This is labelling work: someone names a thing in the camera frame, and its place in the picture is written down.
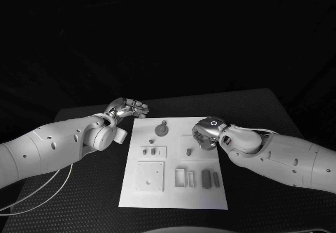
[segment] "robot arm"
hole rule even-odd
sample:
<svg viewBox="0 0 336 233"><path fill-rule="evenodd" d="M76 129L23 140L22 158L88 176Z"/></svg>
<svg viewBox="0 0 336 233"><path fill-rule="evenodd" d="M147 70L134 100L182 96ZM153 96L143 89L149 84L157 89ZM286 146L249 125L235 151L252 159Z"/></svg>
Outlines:
<svg viewBox="0 0 336 233"><path fill-rule="evenodd" d="M218 117L200 120L192 134L202 149L212 150L218 142L231 161L260 175L290 186L336 193L335 151L273 131L228 125Z"/></svg>
<svg viewBox="0 0 336 233"><path fill-rule="evenodd" d="M0 144L0 188L16 181L53 172L102 151L112 141L123 143L127 132L117 127L123 117L146 118L147 105L118 98L104 113L43 125Z"/></svg>

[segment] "black table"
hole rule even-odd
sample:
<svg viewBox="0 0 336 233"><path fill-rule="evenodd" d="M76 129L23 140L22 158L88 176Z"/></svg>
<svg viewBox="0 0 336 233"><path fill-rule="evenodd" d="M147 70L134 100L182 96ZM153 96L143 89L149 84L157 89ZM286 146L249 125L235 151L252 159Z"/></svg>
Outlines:
<svg viewBox="0 0 336 233"><path fill-rule="evenodd" d="M144 103L150 107L147 117L218 116L238 126L303 138L270 89L144 100ZM55 121L101 113L107 104L63 109ZM231 162L222 149L218 153L229 210L120 208L133 121L133 117L127 117L118 125L128 132L124 144L112 143L105 151L88 154L74 164L63 190L36 210L9 218L3 233L141 233L173 226L206 226L249 233L307 229L336 232L336 194L290 187L260 176ZM69 167L43 190L14 207L14 212L32 208L52 196L68 171ZM29 178L19 198L33 192L50 176Z"/></svg>

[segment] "white cable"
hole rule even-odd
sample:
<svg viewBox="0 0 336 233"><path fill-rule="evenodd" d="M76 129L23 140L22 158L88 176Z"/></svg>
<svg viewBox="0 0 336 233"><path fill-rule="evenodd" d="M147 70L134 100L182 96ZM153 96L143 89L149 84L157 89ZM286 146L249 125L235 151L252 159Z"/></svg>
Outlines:
<svg viewBox="0 0 336 233"><path fill-rule="evenodd" d="M53 174L52 178L48 180L48 182L39 187L39 189L35 190L35 192L32 192L25 198L22 198L16 203L10 204L9 206L3 207L0 209L0 211L6 210L9 207L12 207L13 205L16 205L17 203L20 203L22 201L25 201L29 197L33 196L35 193L39 192L39 190L48 185L48 183L50 182L50 180L53 179L53 177L56 176L59 170L56 171L56 173Z"/></svg>
<svg viewBox="0 0 336 233"><path fill-rule="evenodd" d="M236 126L236 125L231 125L231 126L235 127L235 128L238 128L238 129L242 129L242 130L258 130L258 131L265 131L265 132L278 134L278 133L274 132L273 130L265 130L265 129L249 129L249 128L239 127L239 126Z"/></svg>
<svg viewBox="0 0 336 233"><path fill-rule="evenodd" d="M61 186L61 188L59 188L59 190L56 191L56 193L50 196L50 198L42 203L42 204L39 204L36 207L33 207L30 210L33 210L33 209L36 209L37 207L40 207L55 196L56 196L56 194L58 194L58 192L61 191L61 189L63 188L63 186L65 186L65 183L66 183L66 181L68 181L68 178L69 178L69 176L71 176L71 172L72 172L72 166L71 166L71 170L69 170L69 173L68 173L68 177L66 177L66 179L65 179L65 182L63 182L63 184L62 184L62 186ZM12 216L12 215L19 215L19 214L23 214L23 213L26 213L27 211L30 211L30 210L26 210L26 211L23 211L23 212L19 212L19 213L13 213L13 214L0 214L0 216Z"/></svg>

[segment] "small cylinder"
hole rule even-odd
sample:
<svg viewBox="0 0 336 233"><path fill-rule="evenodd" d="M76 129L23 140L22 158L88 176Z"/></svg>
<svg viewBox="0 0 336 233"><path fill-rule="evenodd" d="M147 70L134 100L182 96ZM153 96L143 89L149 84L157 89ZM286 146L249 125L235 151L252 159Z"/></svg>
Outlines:
<svg viewBox="0 0 336 233"><path fill-rule="evenodd" d="M213 181L215 181L215 186L219 187L219 179L216 172L213 172Z"/></svg>
<svg viewBox="0 0 336 233"><path fill-rule="evenodd" d="M212 176L209 170L202 170L202 186L203 188L212 188Z"/></svg>

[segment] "black background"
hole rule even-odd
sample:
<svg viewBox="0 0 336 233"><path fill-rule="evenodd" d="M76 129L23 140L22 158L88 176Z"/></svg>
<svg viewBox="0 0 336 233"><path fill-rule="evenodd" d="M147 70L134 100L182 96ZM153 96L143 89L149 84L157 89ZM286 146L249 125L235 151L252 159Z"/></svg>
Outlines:
<svg viewBox="0 0 336 233"><path fill-rule="evenodd" d="M333 1L12 1L0 11L1 142L62 108L267 87L304 138L336 150Z"/></svg>

